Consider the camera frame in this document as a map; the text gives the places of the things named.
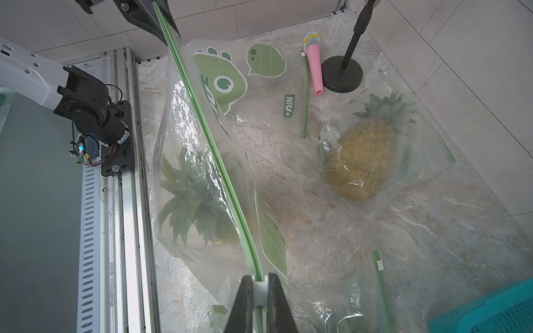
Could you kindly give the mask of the yellow pineapple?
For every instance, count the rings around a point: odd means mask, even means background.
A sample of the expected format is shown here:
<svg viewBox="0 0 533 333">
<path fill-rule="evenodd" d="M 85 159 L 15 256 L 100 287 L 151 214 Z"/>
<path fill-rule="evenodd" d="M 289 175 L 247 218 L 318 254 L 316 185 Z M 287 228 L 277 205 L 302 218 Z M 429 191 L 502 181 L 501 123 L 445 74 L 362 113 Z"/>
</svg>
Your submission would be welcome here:
<svg viewBox="0 0 533 333">
<path fill-rule="evenodd" d="M 206 246 L 237 244 L 239 236 L 212 153 L 182 148 L 178 161 L 176 168 L 165 155 L 160 159 L 159 185 L 173 197 L 158 214 L 159 228 L 169 224 L 174 244 L 186 245 L 191 228 Z"/>
</svg>

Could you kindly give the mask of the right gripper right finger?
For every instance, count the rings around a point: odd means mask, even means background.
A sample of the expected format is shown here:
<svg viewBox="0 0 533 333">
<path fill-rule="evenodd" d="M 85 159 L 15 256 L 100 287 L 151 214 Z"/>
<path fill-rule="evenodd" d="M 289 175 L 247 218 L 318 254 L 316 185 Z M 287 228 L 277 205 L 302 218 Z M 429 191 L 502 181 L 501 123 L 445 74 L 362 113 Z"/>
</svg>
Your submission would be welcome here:
<svg viewBox="0 0 533 333">
<path fill-rule="evenodd" d="M 298 333 L 280 278 L 275 273 L 268 275 L 266 315 L 268 333 Z"/>
</svg>

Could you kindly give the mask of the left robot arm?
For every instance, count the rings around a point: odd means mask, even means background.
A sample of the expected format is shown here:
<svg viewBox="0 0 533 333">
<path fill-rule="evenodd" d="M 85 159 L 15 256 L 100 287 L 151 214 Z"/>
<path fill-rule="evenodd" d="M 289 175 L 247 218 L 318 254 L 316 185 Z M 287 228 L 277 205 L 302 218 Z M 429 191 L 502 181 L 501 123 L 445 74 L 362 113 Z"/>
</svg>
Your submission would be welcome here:
<svg viewBox="0 0 533 333">
<path fill-rule="evenodd" d="M 165 33 L 177 31 L 167 1 L 116 1 L 129 23 L 168 44 Z M 130 135 L 112 114 L 109 90 L 101 80 L 75 67 L 43 58 L 1 40 L 1 86 L 71 119 L 78 131 L 107 146 L 122 145 Z"/>
</svg>

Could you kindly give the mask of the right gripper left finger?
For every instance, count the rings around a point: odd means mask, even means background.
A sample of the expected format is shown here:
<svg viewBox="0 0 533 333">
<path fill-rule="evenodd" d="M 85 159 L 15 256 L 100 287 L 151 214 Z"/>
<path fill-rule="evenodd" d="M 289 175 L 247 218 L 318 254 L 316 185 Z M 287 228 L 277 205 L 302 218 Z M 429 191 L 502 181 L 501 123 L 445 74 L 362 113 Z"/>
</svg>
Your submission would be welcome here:
<svg viewBox="0 0 533 333">
<path fill-rule="evenodd" d="M 253 283 L 252 276 L 242 278 L 226 323 L 225 333 L 253 332 L 253 312 L 255 311 Z"/>
</svg>

